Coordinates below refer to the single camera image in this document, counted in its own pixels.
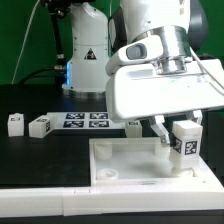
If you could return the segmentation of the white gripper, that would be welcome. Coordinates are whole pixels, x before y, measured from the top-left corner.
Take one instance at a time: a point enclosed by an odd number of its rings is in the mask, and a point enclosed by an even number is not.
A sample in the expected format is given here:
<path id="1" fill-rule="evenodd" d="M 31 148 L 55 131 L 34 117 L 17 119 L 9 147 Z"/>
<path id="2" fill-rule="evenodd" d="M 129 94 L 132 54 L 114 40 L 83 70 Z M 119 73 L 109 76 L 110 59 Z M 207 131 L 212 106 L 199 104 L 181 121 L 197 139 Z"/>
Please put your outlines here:
<path id="1" fill-rule="evenodd" d="M 224 69 L 221 62 L 211 59 L 202 60 L 201 64 L 222 87 L 203 73 L 196 61 L 188 63 L 187 72 L 182 74 L 157 75 L 151 64 L 121 67 L 106 85 L 110 119 L 121 123 L 151 117 L 150 127 L 160 138 L 161 145 L 169 147 L 164 116 L 187 112 L 189 121 L 201 124 L 201 110 L 224 107 Z"/>

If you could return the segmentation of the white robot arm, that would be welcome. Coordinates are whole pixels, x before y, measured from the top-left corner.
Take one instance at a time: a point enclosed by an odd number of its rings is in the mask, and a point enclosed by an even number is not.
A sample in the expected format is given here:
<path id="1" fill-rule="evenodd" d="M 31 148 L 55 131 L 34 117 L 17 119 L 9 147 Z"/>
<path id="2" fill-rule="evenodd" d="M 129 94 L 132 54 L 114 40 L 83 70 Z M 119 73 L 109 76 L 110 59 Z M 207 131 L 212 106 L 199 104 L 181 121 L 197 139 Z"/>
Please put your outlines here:
<path id="1" fill-rule="evenodd" d="M 73 55 L 63 90 L 79 98 L 106 96 L 116 123 L 148 118 L 165 145 L 164 118 L 224 106 L 224 69 L 200 59 L 189 42 L 197 0 L 120 0 L 108 19 L 89 3 L 73 3 Z"/>

